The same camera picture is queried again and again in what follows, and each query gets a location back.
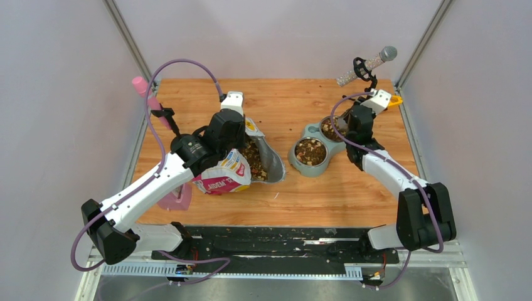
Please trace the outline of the pet food bag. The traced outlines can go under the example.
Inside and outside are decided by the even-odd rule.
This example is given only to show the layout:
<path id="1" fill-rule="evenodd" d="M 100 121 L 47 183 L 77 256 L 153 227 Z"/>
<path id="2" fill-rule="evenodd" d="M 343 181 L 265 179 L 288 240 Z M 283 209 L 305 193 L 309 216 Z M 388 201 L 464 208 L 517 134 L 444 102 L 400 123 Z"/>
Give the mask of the pet food bag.
<path id="1" fill-rule="evenodd" d="M 253 183 L 275 184 L 285 179 L 285 164 L 268 144 L 265 134 L 249 117 L 245 126 L 245 146 L 231 150 L 215 167 L 192 180 L 202 193 L 234 193 L 249 188 Z"/>

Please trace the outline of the metal scoop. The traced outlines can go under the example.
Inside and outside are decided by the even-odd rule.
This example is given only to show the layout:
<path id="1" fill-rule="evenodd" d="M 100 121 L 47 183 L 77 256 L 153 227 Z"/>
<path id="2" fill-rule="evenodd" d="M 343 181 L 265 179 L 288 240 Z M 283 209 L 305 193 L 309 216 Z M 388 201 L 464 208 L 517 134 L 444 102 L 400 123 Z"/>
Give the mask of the metal scoop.
<path id="1" fill-rule="evenodd" d="M 343 117 L 340 117 L 340 116 L 334 116 L 333 117 L 333 121 L 334 121 L 334 125 L 335 127 L 337 128 L 337 130 L 339 132 L 341 131 L 344 131 L 346 132 L 348 130 L 348 124 L 347 122 L 344 120 Z"/>

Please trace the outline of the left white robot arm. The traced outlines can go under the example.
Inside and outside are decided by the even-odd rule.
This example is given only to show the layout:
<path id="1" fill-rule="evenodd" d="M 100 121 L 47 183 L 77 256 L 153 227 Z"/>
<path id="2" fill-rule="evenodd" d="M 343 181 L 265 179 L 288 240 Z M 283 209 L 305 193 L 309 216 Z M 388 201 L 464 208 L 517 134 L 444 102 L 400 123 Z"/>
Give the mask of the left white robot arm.
<path id="1" fill-rule="evenodd" d="M 103 261 L 114 265 L 139 251 L 169 251 L 177 259 L 187 258 L 192 242 L 185 238 L 182 226 L 139 224 L 137 220 L 177 187 L 215 167 L 243 145 L 244 136 L 243 110 L 223 108 L 202 134 L 175 138 L 163 160 L 129 187 L 101 203 L 85 202 L 85 230 Z"/>

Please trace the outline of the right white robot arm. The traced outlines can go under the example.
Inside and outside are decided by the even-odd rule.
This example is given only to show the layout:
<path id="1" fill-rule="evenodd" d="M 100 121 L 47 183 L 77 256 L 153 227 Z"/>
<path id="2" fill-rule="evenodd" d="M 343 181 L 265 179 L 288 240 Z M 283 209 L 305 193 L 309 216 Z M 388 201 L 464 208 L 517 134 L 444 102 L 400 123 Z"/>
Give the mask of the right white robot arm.
<path id="1" fill-rule="evenodd" d="M 404 248 L 441 252 L 457 236 L 450 195 L 440 183 L 429 183 L 405 170 L 373 138 L 375 115 L 369 107 L 353 105 L 345 120 L 349 160 L 373 176 L 398 200 L 395 224 L 370 229 L 358 245 L 365 261 L 375 261 L 383 249 Z"/>

